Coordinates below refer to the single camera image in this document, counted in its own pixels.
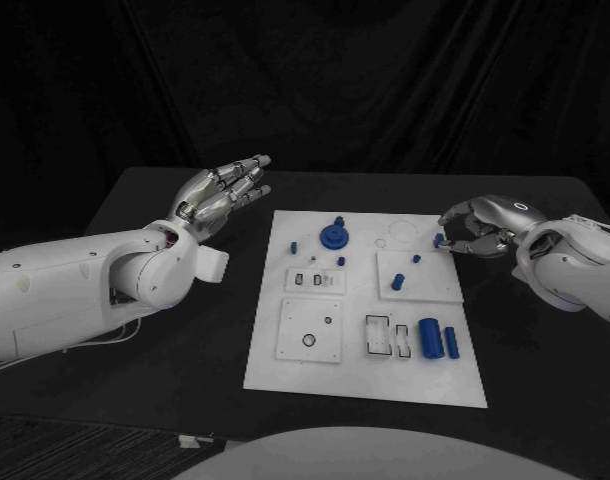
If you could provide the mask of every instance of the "black table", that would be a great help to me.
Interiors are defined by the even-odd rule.
[[[88,228],[101,234],[165,218],[190,169],[131,168]],[[208,242],[229,252],[222,284],[198,281],[140,335],[29,360],[0,373],[0,416],[117,425],[232,440],[320,426],[447,435],[585,478],[610,478],[610,323],[565,313],[511,275],[513,255],[456,256],[489,409],[242,389],[273,212],[440,214],[461,200],[511,195],[549,216],[607,220],[565,177],[270,172],[268,197]],[[450,238],[469,238],[460,225]]]

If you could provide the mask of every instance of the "black backdrop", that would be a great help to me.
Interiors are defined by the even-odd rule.
[[[128,166],[255,153],[574,175],[610,213],[610,0],[0,4],[0,249],[81,235]]]

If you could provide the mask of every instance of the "robotic hand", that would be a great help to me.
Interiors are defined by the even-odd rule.
[[[28,245],[0,253],[0,361],[66,349],[172,308],[198,277],[221,282],[229,256],[199,244],[229,214],[268,194],[254,188],[265,155],[203,170],[166,220],[140,230]]]
[[[438,248],[482,258],[503,256],[516,245],[513,276],[557,308],[590,307],[610,320],[610,225],[578,215],[548,221],[525,202],[500,195],[473,198],[438,219],[447,225],[464,216],[473,241],[446,240]]]

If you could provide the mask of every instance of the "white robotic arm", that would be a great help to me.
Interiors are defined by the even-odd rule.
[[[172,308],[198,277],[221,282],[228,254],[199,243],[254,189],[270,158],[205,170],[182,188],[167,220],[141,230],[29,245],[0,253],[0,362],[77,345]],[[127,301],[111,301],[123,292]]]
[[[446,240],[438,246],[483,258],[506,254],[518,245],[513,275],[557,308],[585,307],[610,320],[610,225],[573,215],[548,221],[526,203],[486,195],[451,207],[440,219],[446,225],[466,216],[474,241]]]

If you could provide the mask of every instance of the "carpet floor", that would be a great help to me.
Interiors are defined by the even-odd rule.
[[[0,480],[165,480],[221,453],[182,449],[177,435],[0,419]]]

